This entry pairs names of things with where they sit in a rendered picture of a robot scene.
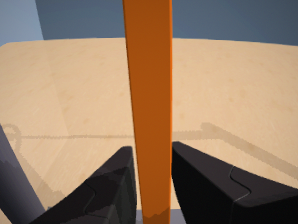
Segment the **orange bar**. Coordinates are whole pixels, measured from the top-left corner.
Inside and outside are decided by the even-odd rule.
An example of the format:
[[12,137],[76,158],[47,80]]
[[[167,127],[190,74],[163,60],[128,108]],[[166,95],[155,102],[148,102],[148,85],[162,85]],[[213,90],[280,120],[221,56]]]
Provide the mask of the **orange bar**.
[[170,224],[172,0],[122,0],[142,224]]

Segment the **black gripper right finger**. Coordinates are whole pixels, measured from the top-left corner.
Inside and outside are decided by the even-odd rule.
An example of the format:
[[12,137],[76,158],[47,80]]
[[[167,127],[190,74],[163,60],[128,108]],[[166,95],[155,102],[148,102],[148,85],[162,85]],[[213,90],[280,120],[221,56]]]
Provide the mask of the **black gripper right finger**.
[[298,224],[298,188],[173,141],[170,176],[186,224]]

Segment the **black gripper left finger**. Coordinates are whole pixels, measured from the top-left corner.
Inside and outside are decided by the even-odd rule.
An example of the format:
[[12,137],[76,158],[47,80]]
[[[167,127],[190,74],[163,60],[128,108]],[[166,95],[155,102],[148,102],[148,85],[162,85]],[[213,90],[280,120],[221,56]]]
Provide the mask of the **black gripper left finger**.
[[31,224],[136,224],[132,145],[125,145]]

